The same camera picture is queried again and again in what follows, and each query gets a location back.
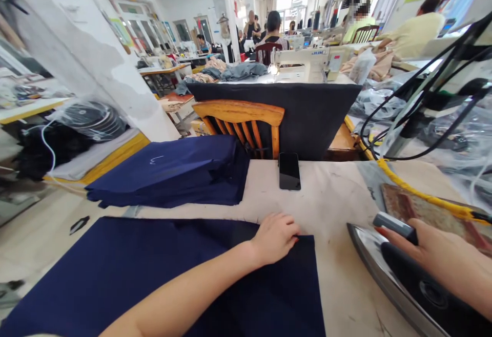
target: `garment factory floor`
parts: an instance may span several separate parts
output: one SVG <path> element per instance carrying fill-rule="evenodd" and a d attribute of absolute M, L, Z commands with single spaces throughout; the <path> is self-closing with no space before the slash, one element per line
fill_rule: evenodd
<path fill-rule="evenodd" d="M 126 208 L 101 209 L 97 203 L 62 189 L 48 196 L 0 228 L 0 282 L 24 280 L 17 293 L 23 297 L 68 249 L 103 216 L 122 216 Z M 70 235 L 81 218 L 89 221 Z M 0 309 L 0 320 L 11 309 Z"/>

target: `steam iron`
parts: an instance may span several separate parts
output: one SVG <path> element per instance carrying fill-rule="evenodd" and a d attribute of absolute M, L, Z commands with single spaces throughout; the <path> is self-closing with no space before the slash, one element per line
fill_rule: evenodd
<path fill-rule="evenodd" d="M 415 229 L 386 213 L 378 213 L 373 224 L 392 229 L 418 245 Z M 411 257 L 373 228 L 350 223 L 347 227 L 371 276 L 421 336 L 492 335 L 492 323 L 449 293 Z"/>

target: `yellow cable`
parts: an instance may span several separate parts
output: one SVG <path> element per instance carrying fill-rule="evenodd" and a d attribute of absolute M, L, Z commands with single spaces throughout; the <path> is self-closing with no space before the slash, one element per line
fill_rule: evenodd
<path fill-rule="evenodd" d="M 388 167 L 388 164 L 386 163 L 385 159 L 379 159 L 377 162 L 379 167 L 386 173 L 386 175 L 401 188 L 404 188 L 405 190 L 411 192 L 412 194 L 424 199 L 425 201 L 431 204 L 437 205 L 443 209 L 450 211 L 452 215 L 454 215 L 459 219 L 475 221 L 481 224 L 490 225 L 490 223 L 484 220 L 475 218 L 472 214 L 473 210 L 467 206 L 452 204 L 449 201 L 442 200 L 437 197 L 417 191 L 416 189 L 411 187 L 408 183 L 403 181 L 400 177 L 398 177 L 396 174 L 394 174 L 393 171 L 390 169 L 390 167 Z"/>

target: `wooden chair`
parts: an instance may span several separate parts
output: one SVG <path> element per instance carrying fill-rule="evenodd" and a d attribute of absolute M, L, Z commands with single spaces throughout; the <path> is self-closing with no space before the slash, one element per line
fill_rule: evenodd
<path fill-rule="evenodd" d="M 374 41 L 378 34 L 379 26 L 371 25 L 359 28 L 352 38 L 352 44 L 368 43 Z"/>
<path fill-rule="evenodd" d="M 276 48 L 277 51 L 283 50 L 282 45 L 277 43 L 264 43 L 262 45 L 258 45 L 255 48 L 256 52 L 256 61 L 258 63 L 263 63 L 265 66 L 269 66 L 271 62 L 271 56 L 273 49 Z"/>
<path fill-rule="evenodd" d="M 264 159 L 263 144 L 261 143 L 260 132 L 256 121 L 268 123 L 272 126 L 272 156 L 273 159 L 278 159 L 280 150 L 278 127 L 282 123 L 285 113 L 284 108 L 250 101 L 207 100 L 194 104 L 193 109 L 204 121 L 212 135 L 217 135 L 217 131 L 209 117 L 215 118 L 222 134 L 237 136 L 243 145 L 248 142 L 249 146 L 255 149 L 255 158 L 258 158 L 259 151 L 259 155 Z M 256 144 L 253 142 L 246 122 L 251 122 Z M 236 133 L 234 133 L 231 124 L 234 126 Z"/>

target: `stack of folded fabric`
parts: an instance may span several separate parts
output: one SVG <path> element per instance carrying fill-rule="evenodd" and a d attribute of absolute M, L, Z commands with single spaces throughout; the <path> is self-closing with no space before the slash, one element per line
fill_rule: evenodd
<path fill-rule="evenodd" d="M 236 205 L 249 157 L 230 135 L 152 142 L 86 187 L 100 207 L 186 203 Z"/>

